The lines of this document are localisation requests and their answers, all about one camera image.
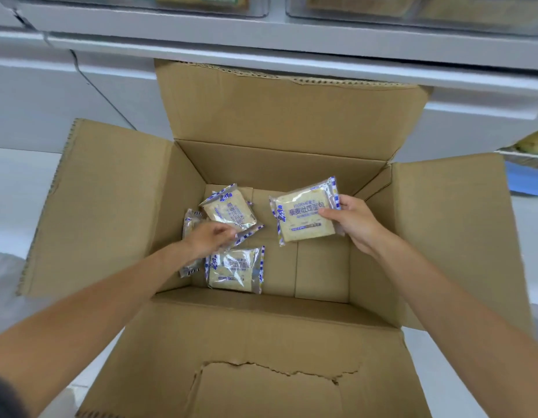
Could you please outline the person's right hand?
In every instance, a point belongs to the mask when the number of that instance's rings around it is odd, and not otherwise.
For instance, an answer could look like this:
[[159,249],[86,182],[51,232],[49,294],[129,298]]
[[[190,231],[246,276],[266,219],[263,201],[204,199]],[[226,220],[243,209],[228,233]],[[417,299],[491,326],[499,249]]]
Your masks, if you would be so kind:
[[[349,221],[343,231],[350,237],[353,244],[363,253],[376,256],[375,247],[378,239],[386,233],[386,229],[374,217],[365,201],[360,198],[339,195],[340,209],[349,211]],[[337,210],[320,208],[319,210]]]

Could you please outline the person's left hand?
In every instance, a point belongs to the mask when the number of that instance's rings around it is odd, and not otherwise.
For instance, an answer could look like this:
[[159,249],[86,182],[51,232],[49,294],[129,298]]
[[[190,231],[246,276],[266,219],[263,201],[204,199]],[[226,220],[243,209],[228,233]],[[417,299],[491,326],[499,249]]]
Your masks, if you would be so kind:
[[234,243],[236,238],[222,238],[213,236],[204,221],[198,224],[185,240],[182,240],[183,255],[188,262],[202,256],[209,256],[224,246]]

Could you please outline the bread packet with blue print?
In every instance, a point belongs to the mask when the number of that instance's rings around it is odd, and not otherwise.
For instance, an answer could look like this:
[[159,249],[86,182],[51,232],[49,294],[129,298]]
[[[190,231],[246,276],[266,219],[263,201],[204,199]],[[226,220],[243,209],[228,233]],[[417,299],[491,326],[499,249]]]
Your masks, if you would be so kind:
[[234,240],[223,248],[224,251],[235,248],[265,227],[254,215],[236,183],[213,192],[199,207],[211,221],[227,224],[236,231]]
[[205,260],[205,280],[211,289],[261,294],[265,246],[214,253]]
[[340,224],[319,214],[322,208],[341,210],[335,176],[279,196],[269,196],[269,204],[277,221],[280,246],[345,234]]
[[[182,227],[182,240],[185,240],[188,235],[194,230],[194,228],[201,224],[206,220],[205,216],[202,212],[198,210],[192,210],[189,208],[185,215],[183,220],[183,227]],[[179,277],[180,278],[188,278],[192,274],[195,274],[200,271],[201,268],[204,267],[205,263],[205,256],[199,257],[198,259],[195,259],[193,262],[189,263],[188,265],[183,266],[179,270]]]

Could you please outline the person's left forearm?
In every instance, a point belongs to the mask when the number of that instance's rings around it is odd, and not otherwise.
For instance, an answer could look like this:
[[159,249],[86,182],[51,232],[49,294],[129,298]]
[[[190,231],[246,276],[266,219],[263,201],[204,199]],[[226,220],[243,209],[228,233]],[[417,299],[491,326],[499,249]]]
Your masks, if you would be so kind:
[[38,416],[107,347],[139,309],[189,263],[182,241],[102,279],[0,334],[0,377]]

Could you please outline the person's right forearm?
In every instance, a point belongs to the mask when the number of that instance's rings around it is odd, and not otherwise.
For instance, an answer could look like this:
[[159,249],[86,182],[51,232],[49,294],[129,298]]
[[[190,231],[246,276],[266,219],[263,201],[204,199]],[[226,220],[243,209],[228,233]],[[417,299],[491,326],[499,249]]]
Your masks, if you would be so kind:
[[383,230],[369,250],[489,418],[538,418],[538,343]]

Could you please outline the large brown cardboard box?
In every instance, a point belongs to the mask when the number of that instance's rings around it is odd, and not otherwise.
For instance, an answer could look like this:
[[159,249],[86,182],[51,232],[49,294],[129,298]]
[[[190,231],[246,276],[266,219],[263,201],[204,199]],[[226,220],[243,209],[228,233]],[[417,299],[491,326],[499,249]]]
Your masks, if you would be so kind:
[[482,303],[529,335],[503,157],[392,163],[428,100],[418,85],[156,61],[175,142],[77,119],[19,292],[65,297],[180,239],[211,190],[247,189],[266,225],[265,288],[172,276],[126,326],[78,418],[431,418],[402,327],[422,330],[345,237],[278,247],[268,203],[337,177]]

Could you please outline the white shelf unit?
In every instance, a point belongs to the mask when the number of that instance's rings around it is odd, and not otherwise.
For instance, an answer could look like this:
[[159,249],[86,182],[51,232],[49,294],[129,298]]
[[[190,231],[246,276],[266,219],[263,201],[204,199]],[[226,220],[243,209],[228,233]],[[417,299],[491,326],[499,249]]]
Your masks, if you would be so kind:
[[538,131],[538,38],[290,18],[0,0],[0,39],[101,59],[211,63],[432,87],[395,161],[492,152]]

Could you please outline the blue plastic item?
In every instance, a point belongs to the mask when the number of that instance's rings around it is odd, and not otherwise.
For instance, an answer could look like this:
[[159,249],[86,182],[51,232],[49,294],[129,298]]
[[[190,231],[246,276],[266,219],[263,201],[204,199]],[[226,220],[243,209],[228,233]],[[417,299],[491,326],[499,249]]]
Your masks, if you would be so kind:
[[505,161],[510,192],[538,197],[538,169]]

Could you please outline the yellow packaged goods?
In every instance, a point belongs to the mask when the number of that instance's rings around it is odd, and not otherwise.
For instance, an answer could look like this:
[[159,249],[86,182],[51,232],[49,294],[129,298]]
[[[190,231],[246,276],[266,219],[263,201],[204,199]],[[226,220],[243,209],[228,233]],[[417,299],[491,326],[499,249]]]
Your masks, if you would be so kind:
[[513,148],[520,153],[538,155],[538,131],[515,143]]

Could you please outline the clear plastic shelf bin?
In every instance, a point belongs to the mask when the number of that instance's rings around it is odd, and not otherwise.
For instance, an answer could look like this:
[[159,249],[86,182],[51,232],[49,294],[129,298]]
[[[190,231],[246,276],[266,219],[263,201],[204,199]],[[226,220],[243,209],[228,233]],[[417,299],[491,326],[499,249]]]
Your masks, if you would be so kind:
[[262,18],[270,10],[270,0],[22,0],[83,6],[141,8],[194,13],[214,13]]
[[538,0],[286,0],[291,17],[538,36]]

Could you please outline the person's dark sleeve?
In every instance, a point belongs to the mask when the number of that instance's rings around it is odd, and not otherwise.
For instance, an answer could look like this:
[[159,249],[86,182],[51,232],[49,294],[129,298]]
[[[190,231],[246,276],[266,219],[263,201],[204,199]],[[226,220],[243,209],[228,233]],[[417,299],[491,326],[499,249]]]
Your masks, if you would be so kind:
[[15,389],[0,377],[0,418],[30,418]]

